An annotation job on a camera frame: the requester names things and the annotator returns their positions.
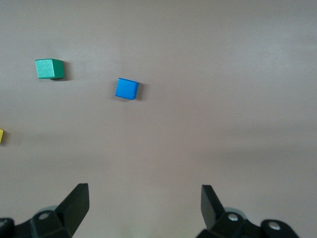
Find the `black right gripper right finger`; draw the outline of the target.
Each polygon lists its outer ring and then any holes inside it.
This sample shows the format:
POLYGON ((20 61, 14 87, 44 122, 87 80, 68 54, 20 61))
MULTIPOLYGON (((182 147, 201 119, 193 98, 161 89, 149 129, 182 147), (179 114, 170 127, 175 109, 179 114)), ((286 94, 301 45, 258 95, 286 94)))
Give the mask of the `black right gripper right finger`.
POLYGON ((256 226, 239 213, 227 212, 210 185, 202 185, 201 213, 206 225, 199 238, 297 238, 298 235, 286 223, 279 220, 263 220, 256 226))

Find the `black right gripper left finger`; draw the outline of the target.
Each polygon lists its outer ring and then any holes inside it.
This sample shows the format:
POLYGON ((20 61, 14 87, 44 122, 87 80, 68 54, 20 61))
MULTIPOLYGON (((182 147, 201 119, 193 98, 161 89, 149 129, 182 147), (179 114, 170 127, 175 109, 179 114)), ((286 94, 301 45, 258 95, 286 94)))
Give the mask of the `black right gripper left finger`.
POLYGON ((0 219, 2 238, 71 238, 90 208, 89 186, 78 184, 55 208, 38 212, 16 225, 12 218, 0 219))

